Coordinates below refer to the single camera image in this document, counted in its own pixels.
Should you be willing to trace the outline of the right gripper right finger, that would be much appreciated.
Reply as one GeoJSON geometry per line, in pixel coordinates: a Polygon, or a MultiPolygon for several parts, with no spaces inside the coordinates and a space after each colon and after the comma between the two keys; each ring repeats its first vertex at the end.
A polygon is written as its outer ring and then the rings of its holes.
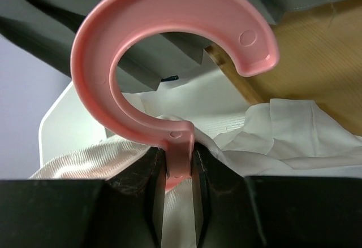
{"type": "Polygon", "coordinates": [[[197,143],[198,247],[360,247],[361,180],[238,175],[197,143]]]}

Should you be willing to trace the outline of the pink plastic hanger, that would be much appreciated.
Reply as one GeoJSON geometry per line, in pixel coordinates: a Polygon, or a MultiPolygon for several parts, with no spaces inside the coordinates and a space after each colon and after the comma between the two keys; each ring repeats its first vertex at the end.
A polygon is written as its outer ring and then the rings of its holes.
{"type": "Polygon", "coordinates": [[[166,153],[166,188],[191,176],[195,127],[153,118],[134,108],[116,80],[120,58],[135,43],[162,32],[187,32],[219,44],[243,77],[274,68],[276,38],[247,0],[102,0],[79,28],[71,75],[79,98],[104,127],[166,153]]]}

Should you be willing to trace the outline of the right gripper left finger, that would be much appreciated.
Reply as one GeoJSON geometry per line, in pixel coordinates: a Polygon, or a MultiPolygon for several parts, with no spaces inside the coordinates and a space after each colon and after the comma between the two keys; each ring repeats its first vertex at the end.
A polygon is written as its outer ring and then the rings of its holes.
{"type": "Polygon", "coordinates": [[[109,180],[3,180],[1,246],[160,247],[165,181],[154,147],[109,180]]]}

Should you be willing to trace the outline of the white pleated skirt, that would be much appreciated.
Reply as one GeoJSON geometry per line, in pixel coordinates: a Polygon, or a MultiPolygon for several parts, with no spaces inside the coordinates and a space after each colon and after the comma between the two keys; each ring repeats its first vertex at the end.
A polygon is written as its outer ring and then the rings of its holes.
{"type": "MultiPolygon", "coordinates": [[[[246,107],[219,71],[188,85],[168,82],[156,92],[128,94],[127,99],[161,119],[192,120],[195,145],[207,147],[240,176],[361,180],[361,137],[314,101],[272,99],[246,107]]],[[[114,135],[51,159],[32,178],[109,180],[151,148],[114,135]]],[[[160,247],[198,247],[192,176],[165,190],[160,247]]]]}

